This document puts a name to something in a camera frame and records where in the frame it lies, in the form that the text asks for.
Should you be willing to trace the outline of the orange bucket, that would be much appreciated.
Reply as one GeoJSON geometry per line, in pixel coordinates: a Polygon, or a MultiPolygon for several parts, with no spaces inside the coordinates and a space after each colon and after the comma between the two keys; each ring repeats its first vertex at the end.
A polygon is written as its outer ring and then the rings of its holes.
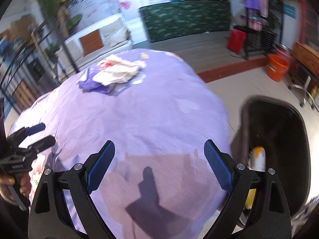
{"type": "Polygon", "coordinates": [[[289,69],[289,63],[273,53],[268,55],[266,73],[273,81],[279,82],[283,79],[289,69]]]}

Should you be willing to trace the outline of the wooden top stool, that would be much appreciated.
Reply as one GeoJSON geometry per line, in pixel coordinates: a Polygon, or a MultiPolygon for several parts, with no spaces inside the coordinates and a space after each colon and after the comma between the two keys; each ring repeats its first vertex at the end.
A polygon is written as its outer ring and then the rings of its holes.
{"type": "Polygon", "coordinates": [[[316,105],[316,97],[318,95],[318,52],[309,45],[295,42],[292,48],[292,56],[295,59],[295,65],[290,73],[292,83],[288,86],[290,91],[294,89],[301,90],[304,93],[303,98],[299,101],[299,105],[304,107],[309,103],[312,110],[318,110],[316,105]],[[306,76],[305,82],[294,83],[298,71],[303,71],[306,76]]]}

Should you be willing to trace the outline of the white wicker sofa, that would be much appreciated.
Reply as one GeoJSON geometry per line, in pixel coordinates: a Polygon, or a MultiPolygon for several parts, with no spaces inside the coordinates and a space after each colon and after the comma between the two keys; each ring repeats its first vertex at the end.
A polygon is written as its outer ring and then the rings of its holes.
{"type": "Polygon", "coordinates": [[[79,69],[108,55],[132,49],[130,32],[121,14],[86,27],[68,38],[65,45],[79,69]]]}

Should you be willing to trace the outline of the pink basin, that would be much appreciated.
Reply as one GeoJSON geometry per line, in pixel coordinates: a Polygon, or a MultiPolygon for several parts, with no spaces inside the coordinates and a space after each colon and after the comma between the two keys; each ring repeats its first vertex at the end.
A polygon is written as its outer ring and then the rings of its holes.
{"type": "Polygon", "coordinates": [[[284,59],[289,65],[291,65],[295,58],[292,56],[292,52],[289,48],[285,46],[275,46],[275,54],[284,59]]]}

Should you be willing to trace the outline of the purple tablecloth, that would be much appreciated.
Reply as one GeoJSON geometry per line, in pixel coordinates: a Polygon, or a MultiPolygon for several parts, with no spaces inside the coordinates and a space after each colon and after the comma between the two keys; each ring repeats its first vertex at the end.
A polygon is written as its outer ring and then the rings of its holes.
{"type": "Polygon", "coordinates": [[[113,234],[197,238],[225,196],[203,149],[212,140],[231,152],[227,111],[177,55],[136,49],[120,57],[145,62],[140,80],[103,94],[81,90],[73,75],[20,114],[13,131],[46,125],[24,146],[56,139],[33,163],[31,189],[44,168],[68,170],[111,140],[115,157],[91,197],[113,234]]]}

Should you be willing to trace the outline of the black metal rack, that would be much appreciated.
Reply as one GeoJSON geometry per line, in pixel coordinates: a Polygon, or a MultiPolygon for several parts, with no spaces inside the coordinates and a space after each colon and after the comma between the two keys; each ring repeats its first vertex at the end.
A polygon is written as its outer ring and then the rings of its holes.
{"type": "Polygon", "coordinates": [[[273,51],[283,37],[283,8],[275,5],[268,11],[268,18],[253,14],[245,9],[243,30],[247,34],[243,44],[243,58],[248,60],[252,53],[267,55],[273,51]]]}

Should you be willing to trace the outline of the pink hanging towel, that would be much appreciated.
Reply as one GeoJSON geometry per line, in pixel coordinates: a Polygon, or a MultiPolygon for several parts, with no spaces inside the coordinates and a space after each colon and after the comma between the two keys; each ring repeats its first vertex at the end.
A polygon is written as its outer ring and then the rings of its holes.
{"type": "Polygon", "coordinates": [[[260,14],[264,18],[268,18],[269,0],[259,0],[260,14]]]}

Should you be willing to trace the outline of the purple tissue pack wrapper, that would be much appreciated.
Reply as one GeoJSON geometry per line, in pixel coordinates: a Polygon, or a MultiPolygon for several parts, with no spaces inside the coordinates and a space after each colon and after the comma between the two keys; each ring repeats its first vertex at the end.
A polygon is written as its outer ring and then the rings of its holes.
{"type": "Polygon", "coordinates": [[[116,84],[103,85],[93,80],[93,77],[100,72],[96,66],[89,66],[81,72],[80,77],[76,81],[77,86],[84,92],[99,92],[102,94],[110,94],[116,87],[116,84]]]}

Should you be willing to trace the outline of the red wooden ladder shelf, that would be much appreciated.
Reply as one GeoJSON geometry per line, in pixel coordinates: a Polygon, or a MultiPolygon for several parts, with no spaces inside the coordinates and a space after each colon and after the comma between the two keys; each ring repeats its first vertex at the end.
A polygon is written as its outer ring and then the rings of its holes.
{"type": "Polygon", "coordinates": [[[318,15],[308,0],[299,0],[301,8],[301,31],[299,42],[318,51],[318,15]]]}

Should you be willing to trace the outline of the black trash bin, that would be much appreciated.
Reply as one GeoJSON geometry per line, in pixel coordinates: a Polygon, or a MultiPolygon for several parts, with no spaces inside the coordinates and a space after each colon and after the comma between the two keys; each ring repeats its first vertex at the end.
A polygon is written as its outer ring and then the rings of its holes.
{"type": "Polygon", "coordinates": [[[266,167],[276,171],[285,192],[290,217],[306,204],[311,163],[304,120],[291,104],[266,96],[250,96],[242,104],[239,129],[231,142],[232,158],[247,164],[250,151],[263,147],[266,167]]]}

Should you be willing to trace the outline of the red box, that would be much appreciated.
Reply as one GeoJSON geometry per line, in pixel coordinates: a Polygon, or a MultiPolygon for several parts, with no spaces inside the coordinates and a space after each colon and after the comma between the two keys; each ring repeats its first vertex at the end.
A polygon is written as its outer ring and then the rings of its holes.
{"type": "Polygon", "coordinates": [[[238,29],[232,29],[226,48],[239,55],[246,37],[247,34],[245,32],[238,29]]]}

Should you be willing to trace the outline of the orange brown cushion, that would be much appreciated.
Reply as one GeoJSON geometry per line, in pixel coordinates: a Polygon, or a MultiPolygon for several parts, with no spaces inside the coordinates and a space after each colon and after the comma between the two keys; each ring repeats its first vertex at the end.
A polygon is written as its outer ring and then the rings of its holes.
{"type": "Polygon", "coordinates": [[[79,40],[83,48],[84,57],[104,47],[98,29],[79,38],[79,40]]]}

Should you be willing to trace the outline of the green patterned counter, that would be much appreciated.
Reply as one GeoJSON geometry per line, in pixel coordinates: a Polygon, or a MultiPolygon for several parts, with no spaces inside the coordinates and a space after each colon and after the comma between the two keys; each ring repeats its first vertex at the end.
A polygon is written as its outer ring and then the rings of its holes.
{"type": "Polygon", "coordinates": [[[139,8],[148,39],[167,39],[205,32],[228,31],[229,1],[194,0],[167,2],[139,8]]]}

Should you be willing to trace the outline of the white red plastic bag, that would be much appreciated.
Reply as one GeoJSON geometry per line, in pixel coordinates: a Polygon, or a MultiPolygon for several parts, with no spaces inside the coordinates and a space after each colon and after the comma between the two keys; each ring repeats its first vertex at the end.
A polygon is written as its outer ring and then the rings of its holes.
{"type": "Polygon", "coordinates": [[[100,61],[97,66],[99,71],[92,77],[92,80],[103,86],[108,86],[128,82],[138,75],[147,64],[145,61],[131,62],[116,55],[110,55],[100,61]]]}

